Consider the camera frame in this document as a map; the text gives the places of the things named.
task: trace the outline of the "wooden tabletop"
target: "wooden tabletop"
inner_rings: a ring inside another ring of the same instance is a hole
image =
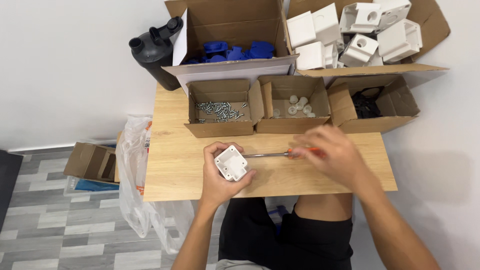
[[[292,134],[195,138],[188,122],[188,99],[181,88],[157,85],[144,201],[199,199],[202,194],[203,148],[215,141],[236,142],[245,154],[279,153],[296,146]],[[397,190],[380,133],[348,134],[385,191]],[[350,192],[319,173],[305,160],[285,157],[249,159],[258,170],[237,197],[286,196]]]

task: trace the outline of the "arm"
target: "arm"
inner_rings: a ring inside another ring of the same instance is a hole
[[[377,252],[387,269],[440,269],[424,243],[390,203],[355,145],[340,129],[320,126],[295,138],[319,147],[326,157],[320,158],[302,147],[294,149],[294,153],[305,156],[322,173],[357,195]]]
[[[204,270],[207,265],[208,248],[212,234],[213,217],[217,208],[252,183],[256,170],[248,172],[240,181],[230,182],[220,176],[214,158],[229,146],[239,152],[243,148],[236,143],[215,142],[204,148],[204,184],[198,210],[188,231],[185,242],[173,262],[172,270]]]

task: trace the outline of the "gray tiled floor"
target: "gray tiled floor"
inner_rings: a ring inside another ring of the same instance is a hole
[[[63,195],[63,175],[70,152],[24,153],[24,161],[0,233],[0,270],[115,269],[169,270],[175,255],[162,250],[153,228],[140,238],[123,219],[119,195]],[[269,197],[269,210],[285,205],[291,211],[295,196]],[[218,237],[227,204],[214,218],[207,268],[215,269]],[[178,237],[169,228],[172,237]]]

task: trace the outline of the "white plastic bag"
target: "white plastic bag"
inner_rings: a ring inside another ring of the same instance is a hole
[[[123,218],[144,238],[153,226],[168,254],[178,253],[193,220],[191,201],[143,202],[150,147],[151,117],[129,116],[117,144],[120,210]],[[166,227],[175,226],[179,238]]]

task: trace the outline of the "hand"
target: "hand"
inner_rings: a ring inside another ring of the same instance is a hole
[[[357,193],[365,182],[377,182],[353,142],[337,127],[321,125],[294,138],[303,144],[319,147],[326,157],[298,147],[292,153],[305,156],[319,171]]]
[[[214,142],[204,148],[204,187],[200,200],[215,209],[249,186],[257,173],[257,170],[251,170],[238,182],[230,182],[223,178],[215,165],[214,158],[231,145],[235,146],[240,153],[243,152],[243,148],[236,143]]]

